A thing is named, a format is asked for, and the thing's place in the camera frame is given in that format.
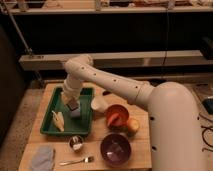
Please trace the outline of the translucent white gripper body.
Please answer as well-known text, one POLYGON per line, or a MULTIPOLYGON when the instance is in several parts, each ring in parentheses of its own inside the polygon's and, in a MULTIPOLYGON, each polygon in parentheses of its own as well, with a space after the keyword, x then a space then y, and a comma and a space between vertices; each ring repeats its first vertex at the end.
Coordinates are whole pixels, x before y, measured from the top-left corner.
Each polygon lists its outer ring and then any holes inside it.
POLYGON ((72 77, 68 77, 64 80, 62 85, 61 98, 64 104, 68 104, 70 101, 77 102, 80 97, 83 83, 72 77))

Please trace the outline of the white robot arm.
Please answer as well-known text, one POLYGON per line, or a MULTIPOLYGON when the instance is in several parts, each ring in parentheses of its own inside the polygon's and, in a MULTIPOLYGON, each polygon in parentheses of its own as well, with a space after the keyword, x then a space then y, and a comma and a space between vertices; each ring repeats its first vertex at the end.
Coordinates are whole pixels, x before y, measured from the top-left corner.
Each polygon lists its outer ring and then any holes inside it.
POLYGON ((152 171, 207 171, 199 109, 185 86, 176 82, 153 86, 104 72, 93 67, 89 55, 70 58, 64 68, 67 88, 74 81, 89 81, 148 112, 152 171))

